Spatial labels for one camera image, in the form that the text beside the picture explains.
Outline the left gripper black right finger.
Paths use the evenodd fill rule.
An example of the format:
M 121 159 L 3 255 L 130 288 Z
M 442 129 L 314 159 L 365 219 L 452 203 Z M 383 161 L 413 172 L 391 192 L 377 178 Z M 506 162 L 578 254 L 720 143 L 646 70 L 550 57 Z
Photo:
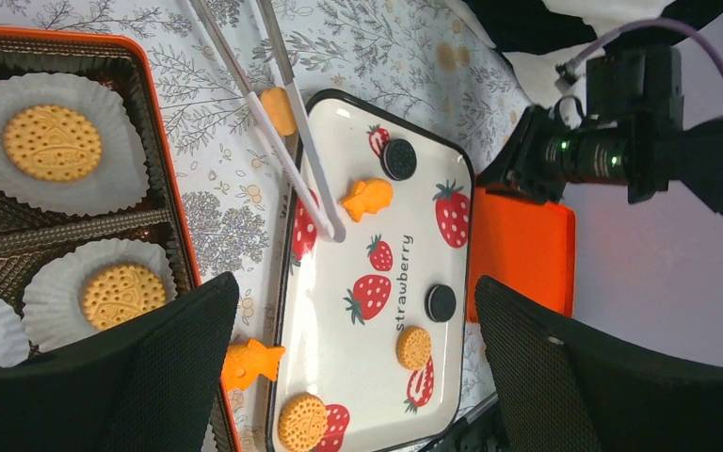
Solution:
M 475 308 L 515 451 L 723 451 L 723 367 L 656 352 L 492 277 Z

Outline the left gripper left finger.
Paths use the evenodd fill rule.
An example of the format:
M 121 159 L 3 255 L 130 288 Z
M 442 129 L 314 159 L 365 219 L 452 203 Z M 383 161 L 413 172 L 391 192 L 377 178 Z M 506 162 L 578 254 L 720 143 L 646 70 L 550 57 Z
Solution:
M 239 297 L 223 273 L 126 323 L 0 367 L 0 451 L 198 451 Z

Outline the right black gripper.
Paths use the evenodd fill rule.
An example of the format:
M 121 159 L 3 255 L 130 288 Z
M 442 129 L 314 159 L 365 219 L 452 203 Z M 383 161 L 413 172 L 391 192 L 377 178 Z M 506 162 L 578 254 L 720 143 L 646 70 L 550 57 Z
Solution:
M 495 159 L 477 176 L 490 194 L 558 203 L 568 184 L 630 184 L 630 138 L 617 127 L 570 128 L 527 107 Z

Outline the white strawberry tray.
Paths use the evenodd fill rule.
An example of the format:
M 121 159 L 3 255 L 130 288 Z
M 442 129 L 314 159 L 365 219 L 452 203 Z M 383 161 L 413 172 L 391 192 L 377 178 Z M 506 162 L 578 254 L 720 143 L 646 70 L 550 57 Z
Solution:
M 392 182 L 392 202 L 376 214 L 355 222 L 340 208 L 339 243 L 308 232 L 303 203 L 292 203 L 275 327 L 286 351 L 268 391 L 265 447 L 283 450 L 281 410 L 303 393 L 329 411 L 321 451 L 390 451 L 433 439 L 460 403 L 471 162 L 458 145 L 338 89 L 317 92 L 306 108 L 335 207 L 357 181 L 385 178 L 380 156 L 393 139 L 413 146 L 417 168 Z M 434 284 L 455 292 L 448 322 L 426 315 Z M 431 357 L 419 370 L 396 356 L 409 326 L 431 335 Z

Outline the orange compartment cookie box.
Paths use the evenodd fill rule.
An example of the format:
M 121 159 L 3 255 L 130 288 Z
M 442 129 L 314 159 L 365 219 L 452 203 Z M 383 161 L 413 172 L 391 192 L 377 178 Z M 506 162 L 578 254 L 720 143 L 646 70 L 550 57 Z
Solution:
M 0 299 L 20 312 L 24 290 L 40 268 L 91 239 L 138 239 L 164 248 L 174 287 L 200 284 L 195 252 L 148 60 L 124 37 L 0 27 L 0 81 L 27 73 L 70 73 L 117 94 L 145 153 L 142 200 L 106 214 L 34 208 L 0 190 Z

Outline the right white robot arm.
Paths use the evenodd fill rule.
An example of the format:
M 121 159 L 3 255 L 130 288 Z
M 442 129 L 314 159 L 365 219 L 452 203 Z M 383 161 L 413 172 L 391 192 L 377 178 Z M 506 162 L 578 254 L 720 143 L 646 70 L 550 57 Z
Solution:
M 634 204 L 678 181 L 723 215 L 723 115 L 684 127 L 675 48 L 592 58 L 586 98 L 574 105 L 574 127 L 558 107 L 528 106 L 477 185 L 536 204 L 560 202 L 569 184 L 625 186 Z

